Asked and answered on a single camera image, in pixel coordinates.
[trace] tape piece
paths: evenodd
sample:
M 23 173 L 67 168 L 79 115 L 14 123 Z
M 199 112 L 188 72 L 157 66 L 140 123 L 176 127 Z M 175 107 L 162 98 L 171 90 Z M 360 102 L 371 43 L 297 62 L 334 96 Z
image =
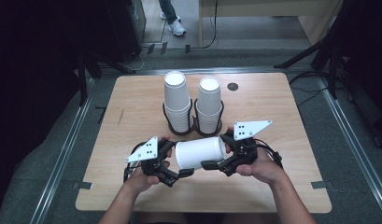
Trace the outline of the tape piece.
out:
M 153 49 L 155 48 L 155 44 L 152 44 L 151 46 L 149 46 L 148 48 L 148 54 L 151 54 L 153 52 Z
M 91 189 L 92 183 L 89 182 L 76 182 L 72 186 L 72 189 Z
M 185 45 L 185 53 L 189 53 L 191 51 L 191 45 Z
M 335 189 L 331 181 L 315 181 L 312 182 L 313 189 Z
M 164 42 L 162 44 L 161 55 L 165 54 L 166 49 L 167 49 L 167 42 Z

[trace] black stand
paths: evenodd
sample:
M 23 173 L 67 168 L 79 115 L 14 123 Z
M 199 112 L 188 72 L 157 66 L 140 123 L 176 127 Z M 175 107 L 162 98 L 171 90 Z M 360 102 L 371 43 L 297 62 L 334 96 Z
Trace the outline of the black stand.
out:
M 288 61 L 274 65 L 274 68 L 288 68 L 291 65 L 299 62 L 301 59 L 312 54 L 316 50 L 316 54 L 311 66 L 314 70 L 321 70 L 328 60 L 330 60 L 329 68 L 329 79 L 328 79 L 328 91 L 334 99 L 336 99 L 335 94 L 335 79 L 336 79 L 336 66 L 340 57 L 339 46 L 340 42 L 344 37 L 345 27 L 344 23 L 347 19 L 347 15 L 352 9 L 354 0 L 344 0 L 342 9 L 340 10 L 335 22 L 333 23 L 330 31 L 315 45 L 302 51 L 295 57 L 289 59 Z

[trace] gray carpet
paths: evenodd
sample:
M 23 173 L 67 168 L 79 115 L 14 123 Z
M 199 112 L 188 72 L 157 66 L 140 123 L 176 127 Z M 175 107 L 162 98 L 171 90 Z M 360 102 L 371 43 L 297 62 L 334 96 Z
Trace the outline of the gray carpet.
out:
M 247 67 L 254 72 L 273 72 L 273 64 L 282 63 L 299 50 L 192 50 L 186 54 L 182 50 L 168 50 L 161 55 L 158 50 L 147 55 L 143 52 L 144 65 L 137 75 L 153 74 L 159 69 L 188 69 L 217 67 Z M 291 79 L 302 71 L 309 70 L 312 56 L 284 71 Z M 142 61 L 134 59 L 128 66 L 139 67 Z M 75 207 L 78 191 L 73 189 L 75 182 L 81 181 L 85 173 L 92 148 L 100 128 L 98 122 L 103 110 L 96 107 L 107 106 L 118 71 L 103 66 L 104 75 L 98 81 L 91 105 L 81 126 L 63 177 L 55 191 L 45 223 L 96 223 L 103 212 L 81 212 Z M 301 78 L 293 84 L 308 90 L 319 90 L 314 77 Z M 293 90 L 297 104 L 312 96 L 313 92 Z M 348 119 L 357 130 L 361 142 L 382 176 L 382 150 L 376 148 L 371 134 L 358 111 L 347 100 L 345 91 L 339 91 L 339 100 L 348 113 Z M 13 176 L 0 213 L 0 223 L 28 223 L 35 211 L 37 202 L 45 187 L 55 160 L 63 147 L 72 120 L 78 111 L 78 95 L 70 102 L 47 140 L 19 166 Z M 324 97 L 320 93 L 299 107 L 304 126 L 318 162 L 322 177 L 331 181 L 334 189 L 329 190 L 332 211 L 328 214 L 313 215 L 318 223 L 382 223 L 382 212 L 375 196 L 367 185 L 359 165 L 354 159 L 344 136 L 332 115 Z

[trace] wooden desk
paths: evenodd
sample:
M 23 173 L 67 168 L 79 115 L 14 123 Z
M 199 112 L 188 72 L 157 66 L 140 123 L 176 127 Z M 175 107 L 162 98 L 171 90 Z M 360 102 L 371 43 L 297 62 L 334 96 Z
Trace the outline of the wooden desk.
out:
M 331 202 L 326 189 L 313 189 L 321 181 L 313 151 L 307 139 L 287 78 L 281 73 L 222 74 L 221 98 L 225 104 L 223 127 L 235 121 L 271 119 L 273 124 L 257 137 L 279 151 L 283 165 L 301 199 L 311 213 L 328 213 Z M 198 84 L 205 75 L 186 75 L 191 98 L 197 98 Z M 238 84 L 229 91 L 229 83 Z M 112 92 L 100 133 L 84 176 L 91 189 L 81 189 L 79 210 L 107 210 L 123 179 L 125 159 L 135 145 L 151 136 L 170 133 L 163 115 L 163 76 L 119 77 Z M 202 138 L 196 132 L 172 135 L 172 140 Z M 170 169 L 178 171 L 175 155 Z M 172 188 L 164 184 L 141 193 L 135 211 L 256 213 L 275 212 L 271 190 L 254 177 L 219 171 L 195 171 L 179 179 Z
M 203 17 L 214 17 L 216 0 L 199 0 L 199 44 L 203 46 Z M 339 12 L 342 0 L 219 0 L 217 17 L 299 16 L 311 45 L 317 43 Z

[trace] person's right hand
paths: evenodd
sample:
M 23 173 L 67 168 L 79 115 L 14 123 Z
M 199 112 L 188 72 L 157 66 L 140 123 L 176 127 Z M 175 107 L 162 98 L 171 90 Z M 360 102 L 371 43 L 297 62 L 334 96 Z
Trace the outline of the person's right hand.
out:
M 233 131 L 233 127 L 228 127 L 228 130 Z M 258 159 L 252 164 L 242 164 L 237 166 L 236 172 L 240 175 L 251 176 L 259 179 L 261 182 L 268 185 L 274 184 L 278 179 L 286 175 L 284 170 L 281 169 L 266 153 L 266 151 L 258 147 Z M 226 151 L 231 151 L 230 147 L 226 145 Z

